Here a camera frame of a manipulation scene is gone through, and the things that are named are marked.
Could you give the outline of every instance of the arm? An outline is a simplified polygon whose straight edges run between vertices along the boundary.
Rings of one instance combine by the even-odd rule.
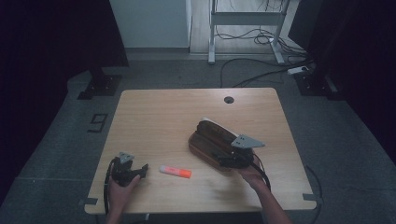
[[[127,187],[121,187],[110,177],[108,182],[108,200],[110,208],[106,216],[106,224],[117,224],[120,222],[122,211],[129,202],[129,196],[139,180],[140,175],[137,175]]]
[[[259,159],[255,156],[254,162],[259,165]],[[286,215],[285,211],[277,202],[274,195],[267,188],[260,173],[253,167],[249,166],[245,169],[236,170],[256,191],[259,196],[260,203],[262,204],[262,210],[267,217],[269,224],[285,223],[290,224],[291,221]]]

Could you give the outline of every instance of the cable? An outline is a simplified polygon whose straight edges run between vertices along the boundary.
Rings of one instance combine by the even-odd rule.
[[[265,11],[267,11],[267,8],[268,8],[268,7],[271,8],[272,10],[276,10],[276,9],[279,8],[279,11],[281,11],[281,10],[282,10],[282,7],[283,7],[283,1],[284,1],[284,0],[281,0],[281,1],[280,1],[280,5],[279,5],[278,7],[275,7],[275,2],[276,2],[276,1],[274,1],[274,4],[273,4],[272,7],[269,6],[269,4],[268,4],[268,2],[267,2],[267,6],[266,6],[266,8],[265,8]]]
[[[256,163],[254,163],[254,161],[248,160],[248,158],[246,158],[244,155],[242,155],[242,154],[240,154],[240,153],[237,153],[237,155],[238,155],[240,158],[242,158],[244,161],[248,161],[249,164],[250,164],[255,170],[257,170],[257,171],[260,173],[260,175],[262,176],[262,178],[263,178],[264,181],[265,181],[265,185],[266,185],[266,186],[268,187],[268,189],[271,191],[270,179],[268,178],[267,174],[265,173],[264,167],[262,166],[262,169],[261,169],[260,166],[256,165]],[[253,155],[256,156],[256,157],[259,159],[259,162],[260,162],[261,165],[262,165],[262,161],[260,160],[260,158],[259,158],[255,153],[253,153]]]
[[[217,33],[216,36],[218,36],[219,38],[224,39],[224,40],[229,40],[229,39],[254,39],[254,43],[255,44],[268,45],[268,44],[271,44],[270,38],[274,38],[274,34],[272,34],[269,31],[263,30],[261,26],[258,29],[250,30],[247,33],[242,34],[242,35],[220,34],[219,30],[218,30],[218,26],[215,26],[215,28],[216,28],[216,33]],[[259,31],[260,33],[255,35],[255,36],[246,36],[246,35],[248,35],[248,34],[250,34],[252,32],[255,32],[255,31]],[[265,38],[266,41],[265,42],[261,42],[261,38]],[[307,53],[304,52],[304,49],[300,49],[300,48],[295,48],[295,47],[289,46],[286,43],[286,41],[283,38],[281,38],[281,37],[278,38],[278,43],[279,43],[279,46],[285,52],[287,52],[289,54],[299,55],[299,56],[302,56],[302,57],[306,57],[307,56]]]
[[[317,181],[318,187],[319,187],[319,198],[322,199],[322,197],[323,197],[323,190],[322,190],[322,187],[321,187],[321,185],[320,185],[320,181],[319,181],[317,175],[315,174],[315,172],[314,172],[309,166],[306,165],[305,168],[314,176],[315,180]],[[315,222],[317,222],[317,219],[318,219],[319,214],[320,214],[320,211],[321,211],[321,203],[317,203],[317,205],[318,205],[318,206],[317,206],[318,211],[317,211],[317,213],[315,214],[314,218],[313,218],[312,221],[311,221],[312,224],[314,224]]]
[[[267,11],[267,9],[268,9],[268,5],[270,4],[270,0],[267,0],[267,4],[266,4],[266,6],[265,6],[265,11]]]
[[[110,175],[111,175],[111,167],[113,166],[114,162],[115,162],[115,159],[113,159],[110,162],[110,164],[108,165],[107,172],[106,172],[105,186],[104,186],[104,189],[103,189],[103,199],[105,201],[105,212],[106,212],[106,215],[108,213],[108,181],[109,181]]]
[[[231,0],[230,0],[230,5],[233,8],[233,11],[236,11],[235,8],[233,7],[233,3],[231,2]]]
[[[220,69],[220,87],[221,88],[223,87],[223,71],[224,71],[225,66],[227,64],[231,63],[231,62],[242,61],[242,60],[253,61],[253,62],[258,62],[258,63],[264,63],[264,64],[268,64],[268,65],[272,65],[272,66],[285,67],[285,68],[284,69],[280,69],[280,70],[276,70],[276,71],[272,71],[272,72],[268,72],[268,73],[264,73],[264,74],[261,74],[261,75],[255,76],[255,77],[251,77],[251,78],[248,78],[248,79],[245,79],[245,80],[239,82],[238,84],[233,85],[233,88],[237,87],[239,85],[241,85],[241,87],[243,88],[243,87],[246,87],[246,85],[248,85],[250,82],[257,80],[260,77],[266,77],[266,76],[271,75],[271,74],[280,73],[280,72],[286,72],[286,71],[288,71],[289,69],[291,69],[293,67],[299,67],[299,66],[303,66],[303,65],[306,65],[306,64],[309,64],[309,63],[313,62],[312,60],[308,59],[308,60],[304,60],[302,62],[293,63],[293,64],[275,64],[275,63],[268,63],[266,61],[260,61],[260,60],[256,60],[256,59],[247,59],[247,58],[231,59],[231,60],[227,61],[226,63],[224,63],[221,66],[221,69]],[[282,76],[280,76],[280,79],[281,79],[281,81],[277,82],[277,83],[284,83]]]
[[[259,7],[257,7],[257,10],[256,11],[259,11],[259,9],[260,9],[260,7],[262,7],[262,5],[264,5],[264,1],[265,0],[262,0],[262,3],[259,5]]]

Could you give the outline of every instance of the dark curtain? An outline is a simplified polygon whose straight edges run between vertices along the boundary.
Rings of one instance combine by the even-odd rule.
[[[128,66],[107,0],[0,1],[3,201],[67,94],[92,66]]]
[[[361,1],[336,46],[332,79],[396,163],[396,16]]]

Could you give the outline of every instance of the hole in table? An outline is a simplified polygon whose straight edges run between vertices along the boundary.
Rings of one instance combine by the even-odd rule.
[[[232,103],[233,103],[233,97],[231,97],[231,96],[226,96],[226,97],[224,98],[224,102],[225,102],[226,104],[232,104]]]

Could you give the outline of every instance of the person's left hand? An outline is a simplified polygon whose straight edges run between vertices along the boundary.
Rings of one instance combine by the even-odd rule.
[[[140,175],[134,177],[134,179],[126,187],[121,187],[117,182],[110,176],[108,181],[108,200],[110,204],[110,210],[116,210],[122,212],[125,205],[129,202],[132,190],[140,180]]]

